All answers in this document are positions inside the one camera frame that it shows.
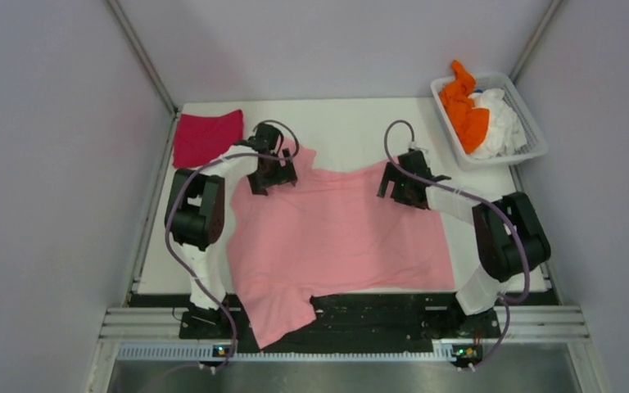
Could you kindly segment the pink t shirt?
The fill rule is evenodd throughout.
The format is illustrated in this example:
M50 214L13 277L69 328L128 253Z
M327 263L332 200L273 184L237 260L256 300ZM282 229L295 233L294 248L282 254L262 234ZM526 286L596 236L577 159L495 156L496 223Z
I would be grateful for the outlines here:
M231 197L233 288L260 349L315 320L311 299L369 288L450 291L455 279L441 216L378 196L385 163L317 169L300 149L298 181Z

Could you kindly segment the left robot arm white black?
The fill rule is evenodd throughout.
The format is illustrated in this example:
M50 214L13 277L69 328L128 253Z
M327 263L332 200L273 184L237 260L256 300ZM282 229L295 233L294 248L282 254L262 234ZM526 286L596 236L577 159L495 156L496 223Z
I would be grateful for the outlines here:
M223 280L214 271L226 253L222 240L229 199L243 179L257 196L266 196L274 186L296 184L293 161L300 149L297 135L287 125L263 120L248 138L230 144L217 157L174 173L164 241L194 286L189 313L210 338L224 336L233 321L224 303Z

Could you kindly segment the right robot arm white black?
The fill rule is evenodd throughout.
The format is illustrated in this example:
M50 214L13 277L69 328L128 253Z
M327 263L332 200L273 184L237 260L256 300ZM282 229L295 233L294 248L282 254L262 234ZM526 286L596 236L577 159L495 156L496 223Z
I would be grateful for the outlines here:
M389 158L378 187L379 197L402 205L446 213L473 228L478 267L456 292L457 309L447 325L457 337L480 328L482 314L498 300L517 304L531 288L531 272L552 254L536 210L524 192L481 196L434 175L420 150Z

